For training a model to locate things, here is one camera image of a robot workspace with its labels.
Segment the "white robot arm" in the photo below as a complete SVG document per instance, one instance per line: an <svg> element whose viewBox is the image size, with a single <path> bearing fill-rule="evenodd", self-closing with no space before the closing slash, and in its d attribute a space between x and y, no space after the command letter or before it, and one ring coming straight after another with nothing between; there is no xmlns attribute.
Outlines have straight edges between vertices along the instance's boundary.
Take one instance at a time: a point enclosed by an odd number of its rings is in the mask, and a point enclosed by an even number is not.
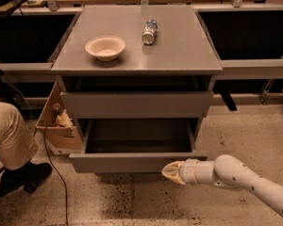
<svg viewBox="0 0 283 226"><path fill-rule="evenodd" d="M223 154L214 161L175 161L166 165L161 173L181 185L243 188L283 217L283 186L259 176L232 155Z"/></svg>

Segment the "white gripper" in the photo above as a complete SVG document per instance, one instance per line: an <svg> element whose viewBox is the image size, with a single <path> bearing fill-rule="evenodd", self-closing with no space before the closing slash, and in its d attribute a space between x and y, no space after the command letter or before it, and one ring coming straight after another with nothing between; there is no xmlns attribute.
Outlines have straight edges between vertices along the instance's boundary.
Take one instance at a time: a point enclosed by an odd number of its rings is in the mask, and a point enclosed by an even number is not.
<svg viewBox="0 0 283 226"><path fill-rule="evenodd" d="M186 161L175 161L166 165L162 172L163 176L168 180L180 184L180 185L197 185L198 181L196 179L195 170L198 161L196 159L188 159Z"/></svg>

